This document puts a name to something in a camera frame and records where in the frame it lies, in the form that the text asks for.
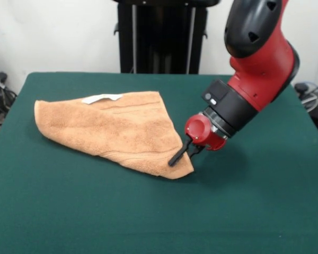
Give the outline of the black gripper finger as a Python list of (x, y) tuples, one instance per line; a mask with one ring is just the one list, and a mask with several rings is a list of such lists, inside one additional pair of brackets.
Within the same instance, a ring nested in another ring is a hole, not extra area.
[(189, 149), (189, 145), (191, 144), (192, 139), (187, 137), (181, 149), (169, 160), (168, 165), (174, 166), (185, 154), (186, 151)]
[(192, 144), (191, 148), (188, 150), (188, 157), (191, 160), (193, 156), (198, 155), (204, 150), (205, 146), (200, 146), (196, 144)]

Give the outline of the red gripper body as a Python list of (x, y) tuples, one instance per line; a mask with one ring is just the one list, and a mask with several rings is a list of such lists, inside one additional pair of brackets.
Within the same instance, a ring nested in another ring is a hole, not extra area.
[(193, 115), (187, 120), (185, 133), (196, 147), (210, 151), (221, 149), (227, 141), (227, 135), (202, 113)]

